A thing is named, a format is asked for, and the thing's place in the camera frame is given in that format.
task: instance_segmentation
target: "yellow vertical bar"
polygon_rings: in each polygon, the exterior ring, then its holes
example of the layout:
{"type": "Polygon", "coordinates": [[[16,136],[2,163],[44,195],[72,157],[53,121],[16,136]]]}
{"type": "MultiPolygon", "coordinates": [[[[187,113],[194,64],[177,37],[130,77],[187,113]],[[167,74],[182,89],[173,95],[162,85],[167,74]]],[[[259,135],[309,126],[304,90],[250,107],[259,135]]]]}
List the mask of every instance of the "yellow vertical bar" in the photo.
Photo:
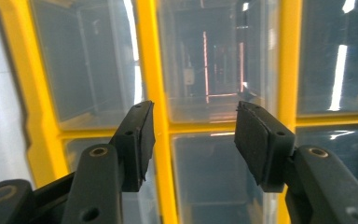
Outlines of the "yellow vertical bar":
{"type": "MultiPolygon", "coordinates": [[[[282,0],[280,13],[278,119],[296,128],[302,1],[282,0]]],[[[278,196],[278,223],[290,223],[284,193],[278,196]]]]}
{"type": "Polygon", "coordinates": [[[176,224],[178,216],[173,188],[169,119],[158,42],[157,4],[154,0],[137,1],[138,36],[141,64],[148,99],[155,102],[155,161],[159,208],[163,222],[176,224]]]}
{"type": "Polygon", "coordinates": [[[68,169],[29,1],[0,0],[0,17],[26,108],[26,127],[31,144],[28,159],[34,181],[41,187],[68,174],[68,169]]]}

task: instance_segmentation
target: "transparent drawer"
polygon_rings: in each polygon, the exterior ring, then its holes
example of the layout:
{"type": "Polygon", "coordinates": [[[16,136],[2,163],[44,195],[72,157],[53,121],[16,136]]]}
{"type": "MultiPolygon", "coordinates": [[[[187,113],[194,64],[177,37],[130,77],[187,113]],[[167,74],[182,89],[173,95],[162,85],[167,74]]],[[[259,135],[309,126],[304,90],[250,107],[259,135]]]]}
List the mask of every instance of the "transparent drawer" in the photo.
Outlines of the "transparent drawer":
{"type": "Polygon", "coordinates": [[[143,97],[131,1],[31,2],[62,128],[118,126],[143,97]]]}
{"type": "Polygon", "coordinates": [[[165,0],[158,24],[173,122],[234,120],[274,102],[277,1],[165,0]]]}
{"type": "Polygon", "coordinates": [[[298,114],[358,112],[358,1],[304,1],[298,114]]]}
{"type": "Polygon", "coordinates": [[[296,144],[334,151],[358,179],[358,125],[298,128],[296,144]]]}
{"type": "MultiPolygon", "coordinates": [[[[75,171],[84,149],[96,144],[108,143],[110,138],[76,139],[66,144],[66,155],[71,171],[75,171]]],[[[156,192],[155,167],[149,162],[146,181],[138,193],[122,194],[123,219],[126,224],[159,224],[158,199],[156,192]]]]}
{"type": "Polygon", "coordinates": [[[172,157],[181,223],[262,223],[263,193],[233,134],[176,135],[172,157]]]}

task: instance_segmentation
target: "clear plastic panel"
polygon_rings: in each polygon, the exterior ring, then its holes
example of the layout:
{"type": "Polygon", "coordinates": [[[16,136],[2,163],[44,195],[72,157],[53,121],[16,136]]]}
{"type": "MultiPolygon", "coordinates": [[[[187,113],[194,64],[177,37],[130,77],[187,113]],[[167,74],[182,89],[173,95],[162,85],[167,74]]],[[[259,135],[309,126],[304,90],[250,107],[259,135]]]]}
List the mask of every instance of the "clear plastic panel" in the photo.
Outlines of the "clear plastic panel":
{"type": "Polygon", "coordinates": [[[258,224],[268,220],[270,211],[263,211],[263,193],[235,148],[233,133],[176,135],[172,144],[181,223],[258,224]]]}
{"type": "Polygon", "coordinates": [[[277,14],[277,1],[159,2],[173,122],[234,120],[239,100],[275,103],[277,14]]]}
{"type": "Polygon", "coordinates": [[[63,129],[117,126],[142,100],[131,0],[32,0],[63,129]]]}
{"type": "Polygon", "coordinates": [[[358,125],[299,128],[296,130],[296,144],[334,151],[358,179],[358,125]]]}
{"type": "Polygon", "coordinates": [[[358,112],[358,1],[303,8],[298,114],[358,112]]]}
{"type": "MultiPolygon", "coordinates": [[[[96,144],[107,143],[110,138],[76,139],[66,144],[69,168],[76,170],[80,155],[84,149],[96,144]]],[[[158,199],[156,191],[156,172],[153,159],[146,172],[146,181],[138,193],[123,192],[123,219],[125,224],[159,224],[158,199]]]]}

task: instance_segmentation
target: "yellow storage rack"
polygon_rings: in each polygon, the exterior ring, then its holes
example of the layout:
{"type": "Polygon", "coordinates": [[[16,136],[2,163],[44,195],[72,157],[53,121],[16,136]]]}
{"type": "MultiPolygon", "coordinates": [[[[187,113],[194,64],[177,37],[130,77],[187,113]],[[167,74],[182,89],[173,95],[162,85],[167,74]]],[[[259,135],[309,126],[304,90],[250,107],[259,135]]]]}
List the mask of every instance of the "yellow storage rack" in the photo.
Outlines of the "yellow storage rack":
{"type": "MultiPolygon", "coordinates": [[[[158,40],[158,0],[136,1],[137,32],[142,58],[143,79],[147,98],[155,104],[154,158],[157,167],[157,187],[160,214],[164,223],[179,223],[175,200],[171,137],[178,133],[233,132],[234,122],[177,124],[168,116],[166,94],[161,69],[158,40]]],[[[314,116],[298,118],[297,87],[300,56],[302,1],[282,0],[279,18],[279,93],[278,118],[290,130],[296,127],[358,124],[358,114],[336,117],[314,116]]],[[[11,58],[21,95],[27,111],[27,134],[31,140],[28,159],[38,187],[67,175],[64,142],[70,139],[109,137],[115,130],[60,129],[53,109],[46,71],[36,38],[36,30],[28,0],[0,0],[3,21],[11,58]]],[[[278,223],[289,223],[284,194],[279,196],[278,223]]]]}

